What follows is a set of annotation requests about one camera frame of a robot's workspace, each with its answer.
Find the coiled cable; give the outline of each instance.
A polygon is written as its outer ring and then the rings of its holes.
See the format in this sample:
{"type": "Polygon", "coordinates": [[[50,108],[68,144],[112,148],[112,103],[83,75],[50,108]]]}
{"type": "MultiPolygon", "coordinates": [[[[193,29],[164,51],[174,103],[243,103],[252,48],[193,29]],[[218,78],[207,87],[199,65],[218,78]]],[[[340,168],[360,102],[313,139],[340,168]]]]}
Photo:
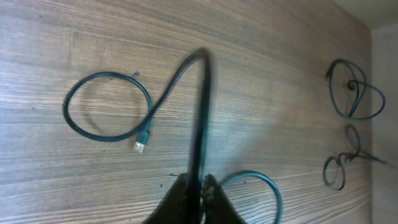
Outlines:
{"type": "MultiPolygon", "coordinates": [[[[99,72],[92,74],[82,80],[78,81],[71,90],[67,93],[65,97],[65,101],[63,103],[63,116],[65,121],[69,124],[69,126],[75,130],[77,133],[81,134],[84,137],[103,141],[103,142],[113,142],[120,141],[131,137],[132,135],[139,132],[139,139],[141,138],[143,145],[145,145],[146,141],[149,138],[149,128],[150,122],[155,115],[155,112],[159,109],[160,105],[164,102],[166,97],[170,94],[175,84],[181,79],[182,75],[185,73],[188,67],[190,67],[197,60],[204,61],[204,70],[203,70],[203,85],[201,87],[200,99],[199,99],[199,107],[196,116],[196,129],[194,129],[194,140],[193,140],[193,150],[190,153],[190,161],[188,167],[188,177],[187,177],[187,191],[185,192],[186,200],[187,200],[187,214],[185,223],[198,223],[200,221],[201,213],[200,213],[200,196],[201,196],[201,188],[202,188],[202,179],[203,179],[203,171],[205,166],[205,155],[206,155],[206,140],[207,140],[207,130],[208,130],[208,117],[210,110],[210,90],[211,90],[211,63],[210,63],[210,53],[205,48],[200,48],[196,50],[194,53],[189,55],[178,67],[174,76],[167,84],[163,94],[160,96],[159,100],[156,102],[154,106],[152,106],[152,100],[146,91],[146,89],[133,77],[129,77],[126,75],[122,75],[116,72],[99,72]],[[133,84],[135,84],[144,94],[148,104],[148,113],[141,120],[141,122],[130,131],[120,134],[117,136],[99,136],[96,134],[89,133],[82,128],[80,128],[70,117],[69,114],[69,104],[76,93],[76,91],[83,86],[86,82],[99,77],[116,77],[121,78],[123,80],[127,80],[133,84]]],[[[270,180],[264,174],[254,172],[254,171],[244,171],[233,174],[227,177],[224,181],[222,181],[222,185],[226,185],[228,183],[234,182],[243,177],[257,177],[270,185],[272,190],[275,193],[275,197],[277,199],[277,217],[275,219],[275,223],[279,223],[283,204],[282,197],[280,195],[279,189],[276,184],[270,180]]]]}
{"type": "Polygon", "coordinates": [[[346,137],[348,138],[349,143],[355,148],[356,153],[347,153],[347,152],[342,152],[338,154],[337,157],[331,156],[329,157],[325,165],[323,166],[323,181],[324,183],[331,189],[333,190],[342,190],[346,184],[346,169],[345,166],[348,165],[350,162],[352,162],[355,158],[362,158],[362,159],[368,159],[374,162],[380,162],[381,164],[388,164],[387,161],[384,161],[382,159],[377,158],[376,156],[373,156],[372,154],[368,152],[362,151],[362,143],[361,143],[361,138],[359,137],[359,133],[356,130],[356,128],[349,124],[345,127],[345,134],[346,137]],[[356,141],[354,141],[350,135],[349,131],[352,130],[354,132],[356,141]],[[328,180],[327,176],[327,169],[331,161],[335,161],[338,169],[341,170],[342,176],[341,176],[341,184],[338,186],[335,186],[333,182],[330,182],[328,180]]]}
{"type": "Polygon", "coordinates": [[[329,90],[330,90],[331,102],[333,103],[333,106],[335,107],[336,112],[343,118],[355,119],[355,120],[371,119],[371,118],[377,116],[379,113],[381,113],[381,111],[386,106],[386,97],[384,96],[384,93],[380,89],[368,84],[368,82],[366,81],[366,75],[363,72],[363,70],[359,66],[354,64],[353,62],[350,62],[349,60],[340,59],[340,58],[334,60],[331,63],[331,65],[330,65],[330,67],[329,67],[329,69],[328,69],[328,71],[326,73],[326,78],[329,79],[329,90]],[[351,91],[355,91],[356,90],[355,100],[354,100],[354,103],[353,103],[353,105],[352,105],[352,107],[351,107],[351,109],[350,109],[348,114],[343,113],[337,107],[335,96],[334,96],[334,93],[333,93],[333,82],[332,82],[333,71],[334,71],[336,65],[338,65],[339,63],[342,63],[343,65],[345,65],[350,70],[351,76],[353,77],[352,80],[348,80],[348,82],[347,82],[348,89],[351,90],[351,91]],[[358,81],[358,79],[356,78],[355,72],[353,70],[353,67],[355,67],[355,68],[357,68],[359,70],[360,74],[362,75],[363,82],[358,81]],[[359,85],[363,85],[363,90],[362,91],[359,90],[359,85]],[[380,96],[382,98],[382,105],[381,105],[380,109],[377,112],[375,112],[374,114],[372,114],[371,116],[366,116],[366,117],[362,117],[362,118],[353,117],[353,115],[354,115],[359,103],[362,101],[362,98],[363,98],[363,96],[365,94],[365,90],[366,90],[367,87],[369,87],[372,90],[375,90],[378,94],[380,94],[380,96]]]}

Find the white wall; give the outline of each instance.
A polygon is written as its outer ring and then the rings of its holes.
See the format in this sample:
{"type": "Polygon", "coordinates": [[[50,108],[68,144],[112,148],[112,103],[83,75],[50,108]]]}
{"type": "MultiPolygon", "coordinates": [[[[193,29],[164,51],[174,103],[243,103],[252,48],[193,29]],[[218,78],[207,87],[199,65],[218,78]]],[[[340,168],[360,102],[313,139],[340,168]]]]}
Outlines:
{"type": "Polygon", "coordinates": [[[333,0],[371,29],[398,22],[398,0],[333,0]]]}
{"type": "MultiPolygon", "coordinates": [[[[398,24],[372,31],[372,84],[387,103],[373,118],[373,154],[395,169],[373,162],[373,223],[398,223],[398,24]]],[[[373,111],[380,97],[372,93],[373,111]]]]}

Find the wooden surface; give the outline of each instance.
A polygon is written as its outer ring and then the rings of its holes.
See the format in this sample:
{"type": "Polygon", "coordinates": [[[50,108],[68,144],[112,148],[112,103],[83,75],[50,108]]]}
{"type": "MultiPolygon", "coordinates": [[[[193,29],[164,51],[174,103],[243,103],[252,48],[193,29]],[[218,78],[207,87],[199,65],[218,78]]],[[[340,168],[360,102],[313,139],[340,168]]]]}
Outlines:
{"type": "MultiPolygon", "coordinates": [[[[156,100],[180,61],[203,46],[217,72],[206,172],[265,173],[282,193],[284,223],[370,223],[368,162],[350,164],[341,192],[322,181],[326,158],[349,150],[348,121],[332,107],[325,73],[342,57],[371,79],[370,32],[329,1],[301,0],[0,1],[0,222],[143,221],[170,174],[187,171],[200,66],[156,114],[142,154],[133,139],[75,133],[63,98],[77,80],[112,70],[138,71],[156,100]]],[[[142,93],[117,79],[90,82],[71,104],[73,119],[100,134],[123,133],[145,113],[142,93]]],[[[354,124],[369,149],[371,123],[354,124]]],[[[248,223],[272,222],[267,185],[245,179],[226,193],[248,223]]]]}

